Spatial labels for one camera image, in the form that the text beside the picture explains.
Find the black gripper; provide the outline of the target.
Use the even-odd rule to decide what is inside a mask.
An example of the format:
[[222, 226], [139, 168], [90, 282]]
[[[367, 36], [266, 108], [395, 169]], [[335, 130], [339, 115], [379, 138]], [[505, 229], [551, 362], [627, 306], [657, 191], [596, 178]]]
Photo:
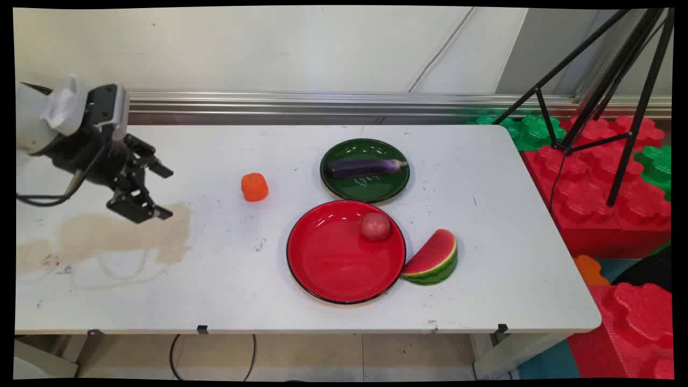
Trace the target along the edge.
[[113, 197], [106, 208], [127, 220], [141, 224], [150, 219], [167, 220], [174, 213], [154, 203], [145, 185], [149, 169], [162, 178], [174, 172], [155, 156], [156, 149], [135, 135], [122, 140], [106, 140], [99, 130], [81, 127], [73, 135], [59, 134], [47, 147], [52, 164], [72, 174], [68, 190], [77, 190], [85, 181], [108, 187]]

